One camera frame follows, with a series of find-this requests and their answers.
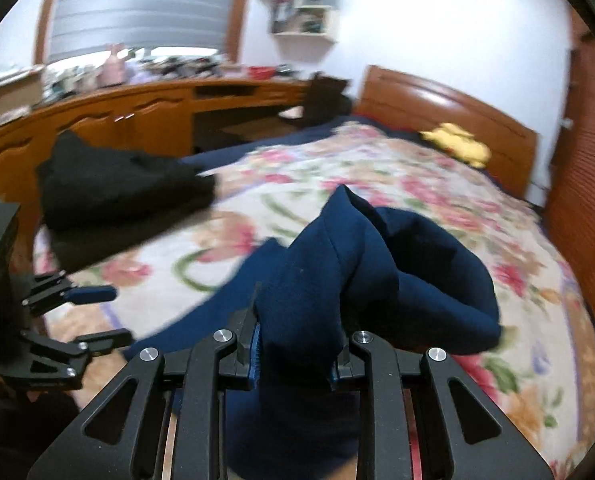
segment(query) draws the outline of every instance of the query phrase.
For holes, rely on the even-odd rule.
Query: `red container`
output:
[[[249,77],[251,79],[271,79],[275,73],[274,66],[250,66]]]

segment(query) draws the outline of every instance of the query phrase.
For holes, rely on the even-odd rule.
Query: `yellow stuffed toy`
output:
[[[473,134],[456,124],[442,123],[432,132],[420,132],[424,140],[433,142],[438,148],[449,152],[472,168],[481,170],[491,158],[489,147],[473,138]]]

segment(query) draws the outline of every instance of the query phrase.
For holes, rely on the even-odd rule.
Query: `headboard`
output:
[[[458,124],[491,149],[487,170],[502,187],[519,198],[526,193],[537,134],[492,106],[435,81],[372,65],[354,111],[392,128]]]

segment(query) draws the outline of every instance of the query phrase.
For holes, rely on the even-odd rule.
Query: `gray blind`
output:
[[[232,0],[57,0],[49,62],[106,50],[200,46],[222,50]]]

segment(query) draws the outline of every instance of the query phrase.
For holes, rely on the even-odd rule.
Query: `floral bedspread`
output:
[[[162,329],[204,302],[266,238],[290,244],[346,184],[374,206],[427,216],[479,256],[495,283],[503,339],[457,360],[557,479],[581,460],[595,440],[595,333],[570,267],[526,203],[448,156],[353,122],[328,139],[261,148],[211,173],[219,184],[209,211],[71,276],[82,285],[113,283],[120,293],[113,303],[49,313],[52,336],[127,327],[142,338]],[[43,232],[35,263],[37,272],[55,268]],[[117,352],[94,360],[79,404],[123,365]]]

